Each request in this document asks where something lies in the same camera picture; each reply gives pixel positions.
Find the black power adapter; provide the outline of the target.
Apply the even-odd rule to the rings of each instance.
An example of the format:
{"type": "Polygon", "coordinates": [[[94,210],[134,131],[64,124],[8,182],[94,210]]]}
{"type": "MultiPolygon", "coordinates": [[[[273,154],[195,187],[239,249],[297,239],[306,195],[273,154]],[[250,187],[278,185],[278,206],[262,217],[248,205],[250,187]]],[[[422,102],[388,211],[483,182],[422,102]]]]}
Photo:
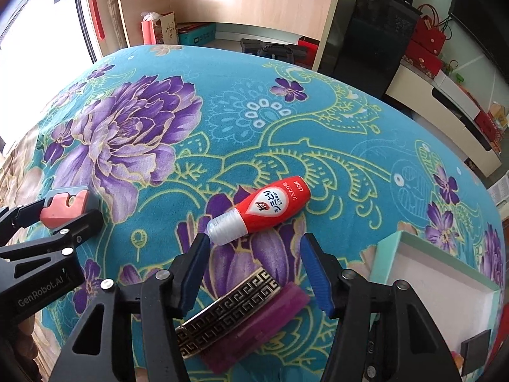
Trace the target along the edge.
{"type": "Polygon", "coordinates": [[[487,360],[491,330],[486,329],[461,343],[462,375],[466,376],[483,367],[487,360]]]}

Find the coral blue sharpener block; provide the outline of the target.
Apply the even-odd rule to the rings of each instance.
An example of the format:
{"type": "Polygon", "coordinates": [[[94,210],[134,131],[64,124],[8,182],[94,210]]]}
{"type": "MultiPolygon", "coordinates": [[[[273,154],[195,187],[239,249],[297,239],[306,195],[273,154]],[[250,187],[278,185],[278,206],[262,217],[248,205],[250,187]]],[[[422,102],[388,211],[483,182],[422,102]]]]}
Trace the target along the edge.
{"type": "Polygon", "coordinates": [[[40,211],[40,221],[55,230],[87,212],[93,199],[87,186],[56,189],[49,192],[40,211]]]}

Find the mint white tray box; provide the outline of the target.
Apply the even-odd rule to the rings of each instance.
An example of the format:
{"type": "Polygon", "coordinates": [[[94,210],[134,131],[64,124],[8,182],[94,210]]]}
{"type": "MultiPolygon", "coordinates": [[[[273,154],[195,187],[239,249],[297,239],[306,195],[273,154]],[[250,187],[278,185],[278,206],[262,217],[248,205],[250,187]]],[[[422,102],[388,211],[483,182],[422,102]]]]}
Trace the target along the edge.
{"type": "Polygon", "coordinates": [[[475,268],[406,231],[382,239],[369,280],[406,280],[430,313],[450,350],[485,330],[492,345],[499,323],[501,288],[475,268]]]}

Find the purple harmonica case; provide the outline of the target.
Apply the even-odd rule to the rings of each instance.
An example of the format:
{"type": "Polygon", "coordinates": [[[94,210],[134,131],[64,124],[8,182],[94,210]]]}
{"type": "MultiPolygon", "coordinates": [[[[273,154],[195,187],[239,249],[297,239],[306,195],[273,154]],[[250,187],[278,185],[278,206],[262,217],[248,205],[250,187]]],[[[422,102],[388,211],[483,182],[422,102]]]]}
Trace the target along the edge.
{"type": "Polygon", "coordinates": [[[268,342],[309,302],[310,297],[299,286],[286,284],[250,318],[202,351],[200,359],[214,373],[229,370],[268,342]]]}

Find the gold black patterned harmonica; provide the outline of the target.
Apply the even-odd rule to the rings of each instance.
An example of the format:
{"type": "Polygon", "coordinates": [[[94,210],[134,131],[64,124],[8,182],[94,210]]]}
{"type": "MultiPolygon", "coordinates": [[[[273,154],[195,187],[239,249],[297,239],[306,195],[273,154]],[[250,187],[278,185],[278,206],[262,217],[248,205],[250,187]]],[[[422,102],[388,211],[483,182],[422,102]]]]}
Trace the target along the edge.
{"type": "Polygon", "coordinates": [[[176,328],[184,360],[220,341],[280,293],[282,286],[263,267],[176,328]]]}

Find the red white bottle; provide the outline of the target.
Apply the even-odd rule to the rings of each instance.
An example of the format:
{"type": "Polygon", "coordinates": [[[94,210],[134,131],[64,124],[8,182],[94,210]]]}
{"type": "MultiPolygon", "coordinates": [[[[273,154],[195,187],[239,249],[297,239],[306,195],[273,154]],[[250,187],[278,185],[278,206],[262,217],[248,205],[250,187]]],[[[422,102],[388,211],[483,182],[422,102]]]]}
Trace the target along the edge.
{"type": "Polygon", "coordinates": [[[275,181],[209,221],[205,234],[217,246],[234,242],[292,218],[306,206],[310,195],[301,176],[275,181]]]}

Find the floral blue tablecloth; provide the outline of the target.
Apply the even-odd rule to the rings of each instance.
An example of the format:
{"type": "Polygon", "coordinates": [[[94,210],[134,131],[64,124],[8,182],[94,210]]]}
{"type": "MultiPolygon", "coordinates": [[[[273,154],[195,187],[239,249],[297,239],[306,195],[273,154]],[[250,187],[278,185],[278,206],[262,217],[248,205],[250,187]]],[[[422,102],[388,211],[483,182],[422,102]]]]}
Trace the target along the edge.
{"type": "Polygon", "coordinates": [[[310,202],[213,249],[199,308],[258,268],[310,295],[306,232],[363,276],[378,242],[404,230],[505,283],[502,222],[475,174],[391,106],[301,67],[196,46],[130,47],[93,65],[3,51],[1,135],[2,205],[86,185],[105,218],[79,247],[84,283],[36,315],[44,378],[103,279],[144,280],[212,218],[289,176],[310,202]]]}

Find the white tv stand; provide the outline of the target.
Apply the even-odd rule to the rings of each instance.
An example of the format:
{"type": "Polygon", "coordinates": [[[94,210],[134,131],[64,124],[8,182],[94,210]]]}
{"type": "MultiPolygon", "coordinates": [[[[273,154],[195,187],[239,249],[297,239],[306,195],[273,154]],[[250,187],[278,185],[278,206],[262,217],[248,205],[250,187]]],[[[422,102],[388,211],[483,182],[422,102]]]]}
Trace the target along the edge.
{"type": "Polygon", "coordinates": [[[482,143],[474,130],[432,95],[433,90],[436,86],[427,76],[401,64],[387,95],[426,120],[428,126],[441,135],[458,156],[463,160],[470,159],[485,177],[492,175],[502,162],[487,138],[482,143]]]}

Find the red paper bag floor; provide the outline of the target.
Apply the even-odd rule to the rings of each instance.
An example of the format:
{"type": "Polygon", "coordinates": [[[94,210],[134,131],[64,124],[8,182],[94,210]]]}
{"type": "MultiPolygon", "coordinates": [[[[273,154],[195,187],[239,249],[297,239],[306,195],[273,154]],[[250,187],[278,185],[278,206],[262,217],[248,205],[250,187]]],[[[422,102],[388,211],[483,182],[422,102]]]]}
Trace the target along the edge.
{"type": "Polygon", "coordinates": [[[144,45],[178,44],[177,23],[173,11],[166,14],[143,12],[141,26],[144,45]]]}

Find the teal storage box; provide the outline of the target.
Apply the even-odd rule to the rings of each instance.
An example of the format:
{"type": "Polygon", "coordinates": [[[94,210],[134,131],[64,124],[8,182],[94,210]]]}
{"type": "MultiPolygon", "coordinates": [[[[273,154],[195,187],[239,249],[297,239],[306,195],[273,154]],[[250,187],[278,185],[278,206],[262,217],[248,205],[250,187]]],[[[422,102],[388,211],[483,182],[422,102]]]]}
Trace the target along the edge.
{"type": "Polygon", "coordinates": [[[184,46],[204,46],[216,39],[216,23],[180,23],[178,43],[184,46]]]}

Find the red gift bag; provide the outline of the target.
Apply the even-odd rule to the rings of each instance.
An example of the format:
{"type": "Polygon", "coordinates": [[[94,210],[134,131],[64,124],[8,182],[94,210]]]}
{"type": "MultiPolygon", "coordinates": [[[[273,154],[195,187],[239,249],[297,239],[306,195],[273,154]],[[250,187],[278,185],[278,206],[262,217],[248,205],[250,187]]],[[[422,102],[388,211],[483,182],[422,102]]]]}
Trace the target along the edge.
{"type": "Polygon", "coordinates": [[[439,14],[431,4],[418,6],[420,17],[406,48],[405,59],[431,79],[442,68],[439,55],[446,35],[439,14]]]}

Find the black cabinet appliance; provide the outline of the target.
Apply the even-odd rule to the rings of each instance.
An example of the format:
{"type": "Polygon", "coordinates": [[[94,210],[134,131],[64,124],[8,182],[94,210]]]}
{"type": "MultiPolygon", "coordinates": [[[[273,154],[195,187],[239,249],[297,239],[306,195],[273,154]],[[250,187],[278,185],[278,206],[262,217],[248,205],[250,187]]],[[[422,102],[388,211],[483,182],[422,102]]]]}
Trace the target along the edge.
{"type": "Polygon", "coordinates": [[[419,12],[413,0],[337,0],[317,71],[383,97],[411,40],[419,12]]]}

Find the wooden shelf desk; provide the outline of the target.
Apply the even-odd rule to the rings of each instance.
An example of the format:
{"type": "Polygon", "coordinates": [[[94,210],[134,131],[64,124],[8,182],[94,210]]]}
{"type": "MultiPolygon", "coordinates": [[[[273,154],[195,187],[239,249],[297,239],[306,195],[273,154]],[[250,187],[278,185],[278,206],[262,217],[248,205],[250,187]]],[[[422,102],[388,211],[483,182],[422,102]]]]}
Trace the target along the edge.
{"type": "Polygon", "coordinates": [[[214,23],[217,44],[238,48],[242,38],[323,48],[339,0],[117,0],[128,46],[139,46],[146,12],[175,14],[177,23],[214,23]]]}

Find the television screen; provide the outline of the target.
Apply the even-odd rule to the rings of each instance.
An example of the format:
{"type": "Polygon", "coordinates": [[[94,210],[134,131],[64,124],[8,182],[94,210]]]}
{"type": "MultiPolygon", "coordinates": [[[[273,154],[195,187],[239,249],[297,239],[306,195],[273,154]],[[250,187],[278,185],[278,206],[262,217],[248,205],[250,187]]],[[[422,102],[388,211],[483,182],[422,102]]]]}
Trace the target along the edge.
{"type": "Polygon", "coordinates": [[[453,17],[486,50],[508,49],[508,0],[453,0],[453,17]]]}

